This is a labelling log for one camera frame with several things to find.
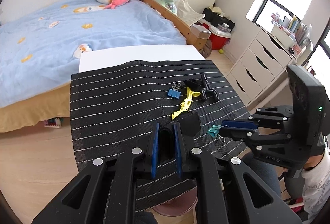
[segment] person's arm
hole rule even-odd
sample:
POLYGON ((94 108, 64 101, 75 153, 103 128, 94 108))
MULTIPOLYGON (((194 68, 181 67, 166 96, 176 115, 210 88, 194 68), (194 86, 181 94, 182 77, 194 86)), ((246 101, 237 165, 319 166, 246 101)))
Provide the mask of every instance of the person's arm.
POLYGON ((323 155, 311 157, 301 175, 305 179, 305 211, 308 213, 308 220, 311 221, 330 196, 330 155, 327 151, 323 155))

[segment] drawer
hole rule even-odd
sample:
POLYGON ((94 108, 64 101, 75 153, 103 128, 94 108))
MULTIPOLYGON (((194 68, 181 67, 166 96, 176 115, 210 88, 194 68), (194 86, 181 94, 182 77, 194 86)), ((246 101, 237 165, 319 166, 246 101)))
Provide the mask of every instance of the drawer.
POLYGON ((247 69, 240 61, 237 61, 235 67, 233 67, 231 71, 231 74, 235 77, 242 90, 251 100, 262 91, 259 84, 251 78, 247 69))
POLYGON ((275 57, 257 40, 254 40, 249 49, 258 57, 258 59, 268 68, 274 77, 279 75, 283 70, 280 63, 275 57))
POLYGON ((226 77, 227 81, 230 83, 230 85, 234 88, 244 105, 246 106, 251 100, 248 97, 248 95, 242 90, 242 88, 238 85, 238 82, 234 78, 234 76, 229 73, 226 77))
POLYGON ((282 67, 286 67, 291 61, 291 57, 287 54, 286 50, 265 31, 260 30, 255 39, 268 50, 268 52, 278 61, 278 63, 281 64, 282 67))
POLYGON ((240 62, 248 70, 252 80, 256 81, 262 89, 274 80, 272 73, 250 49, 246 50, 240 62))

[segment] yellow plastic toy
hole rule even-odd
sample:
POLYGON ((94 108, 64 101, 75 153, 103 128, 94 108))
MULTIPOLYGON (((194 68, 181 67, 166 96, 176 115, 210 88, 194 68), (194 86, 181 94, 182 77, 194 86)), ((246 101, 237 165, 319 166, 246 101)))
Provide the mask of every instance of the yellow plastic toy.
POLYGON ((188 111, 188 108, 191 105, 192 97, 199 97, 200 92, 194 92, 189 87, 187 87, 187 98, 181 103, 181 109, 172 113, 172 120, 175 119, 181 112, 188 111))

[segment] white sleeve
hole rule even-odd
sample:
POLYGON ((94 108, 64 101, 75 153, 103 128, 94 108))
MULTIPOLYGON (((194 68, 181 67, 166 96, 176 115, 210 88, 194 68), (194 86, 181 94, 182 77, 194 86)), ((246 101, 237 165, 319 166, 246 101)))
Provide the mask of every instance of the white sleeve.
POLYGON ((303 199, 308 220, 312 221, 330 196, 330 155, 326 151, 321 162, 313 169, 302 170, 305 179, 303 199))

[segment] striped mat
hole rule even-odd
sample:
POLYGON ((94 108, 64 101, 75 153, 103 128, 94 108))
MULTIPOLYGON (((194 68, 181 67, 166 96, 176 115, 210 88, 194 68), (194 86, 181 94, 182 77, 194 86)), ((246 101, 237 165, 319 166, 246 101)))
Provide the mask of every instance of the striped mat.
MULTIPOLYGON (((131 61, 120 66, 74 74, 70 88, 72 142, 78 170, 95 158, 106 161, 134 148, 151 133, 155 121, 166 124, 186 97, 184 81, 205 74, 220 101, 194 98, 189 110, 197 111, 202 129, 196 146, 228 160, 246 149, 245 143, 212 138, 207 130, 222 120, 247 118, 249 112, 212 61, 131 61), (167 96, 181 83, 180 99, 167 96)), ((174 160, 158 166, 153 181, 138 180, 136 211, 162 204, 196 187, 195 180, 181 180, 174 160)))

